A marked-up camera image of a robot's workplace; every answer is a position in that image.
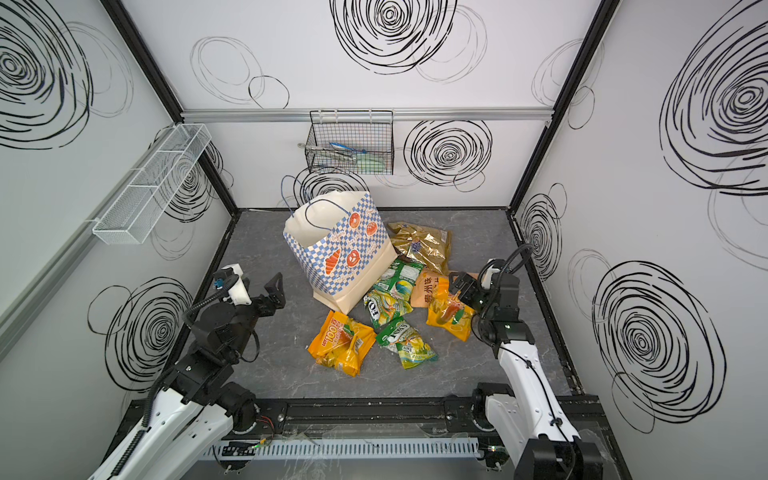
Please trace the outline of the gold snack bag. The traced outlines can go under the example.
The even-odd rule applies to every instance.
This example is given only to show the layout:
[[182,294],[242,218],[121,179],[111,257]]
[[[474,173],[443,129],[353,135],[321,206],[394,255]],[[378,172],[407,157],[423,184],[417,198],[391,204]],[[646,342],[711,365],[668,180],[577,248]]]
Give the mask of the gold snack bag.
[[424,264],[443,275],[449,273],[452,233],[409,222],[387,224],[391,242],[403,257]]

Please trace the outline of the green Fox's candy bag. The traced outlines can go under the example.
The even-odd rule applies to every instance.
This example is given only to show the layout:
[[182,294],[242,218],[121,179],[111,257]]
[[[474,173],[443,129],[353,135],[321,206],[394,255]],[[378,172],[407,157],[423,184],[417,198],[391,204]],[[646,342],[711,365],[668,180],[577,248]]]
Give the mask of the green Fox's candy bag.
[[397,317],[386,324],[376,336],[377,344],[399,357],[404,369],[412,369],[423,363],[436,361],[434,349],[423,339],[419,331],[404,318]]
[[413,311],[407,301],[376,289],[370,290],[363,297],[363,303],[375,331],[380,331],[392,320],[404,317]]
[[425,265],[420,262],[396,259],[374,283],[373,288],[394,298],[409,302],[415,284],[424,268]]

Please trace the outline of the blue checkered paper bag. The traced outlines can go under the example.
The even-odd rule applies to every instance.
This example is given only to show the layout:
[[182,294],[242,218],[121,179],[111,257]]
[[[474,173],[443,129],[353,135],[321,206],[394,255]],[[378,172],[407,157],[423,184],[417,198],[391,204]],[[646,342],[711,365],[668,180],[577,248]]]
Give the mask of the blue checkered paper bag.
[[332,191],[299,206],[283,237],[313,297],[350,313],[397,257],[369,191]]

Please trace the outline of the yellow gummy candy bag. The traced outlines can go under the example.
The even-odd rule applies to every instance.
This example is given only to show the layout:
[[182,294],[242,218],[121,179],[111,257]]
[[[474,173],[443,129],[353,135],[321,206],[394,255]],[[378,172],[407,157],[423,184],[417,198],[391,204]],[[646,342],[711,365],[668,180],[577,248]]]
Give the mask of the yellow gummy candy bag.
[[308,352],[317,364],[356,377],[375,340],[372,327],[331,311]]

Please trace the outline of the orange potato chips bag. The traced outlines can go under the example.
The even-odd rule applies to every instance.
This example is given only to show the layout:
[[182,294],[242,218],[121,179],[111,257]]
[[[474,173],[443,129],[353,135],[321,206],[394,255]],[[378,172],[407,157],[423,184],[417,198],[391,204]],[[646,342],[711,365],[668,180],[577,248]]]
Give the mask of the orange potato chips bag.
[[419,275],[410,298],[412,308],[427,308],[434,297],[446,292],[449,287],[449,277],[442,273],[424,270]]

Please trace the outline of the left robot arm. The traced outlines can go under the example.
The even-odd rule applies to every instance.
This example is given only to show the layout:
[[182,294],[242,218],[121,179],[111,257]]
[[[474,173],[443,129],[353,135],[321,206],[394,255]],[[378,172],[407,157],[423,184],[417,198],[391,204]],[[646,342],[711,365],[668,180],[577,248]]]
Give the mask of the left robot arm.
[[167,368],[149,389],[143,413],[126,437],[93,473],[95,479],[180,479],[230,433],[248,434],[264,425],[256,396],[231,381],[258,344],[255,327],[286,305],[282,274],[250,295],[250,281],[237,264],[218,270],[215,291],[192,305],[183,320],[194,337],[189,352]]

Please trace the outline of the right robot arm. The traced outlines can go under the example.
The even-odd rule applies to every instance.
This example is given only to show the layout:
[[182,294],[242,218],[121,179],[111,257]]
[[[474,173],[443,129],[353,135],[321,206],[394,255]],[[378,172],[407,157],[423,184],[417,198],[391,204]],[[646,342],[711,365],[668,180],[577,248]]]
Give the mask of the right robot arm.
[[515,479],[601,479],[597,445],[582,439],[557,400],[541,366],[530,327],[520,318],[520,280],[533,247],[489,260],[476,276],[449,275],[449,292],[474,314],[472,334],[490,347],[507,382],[481,383],[473,392],[474,421],[494,431]]

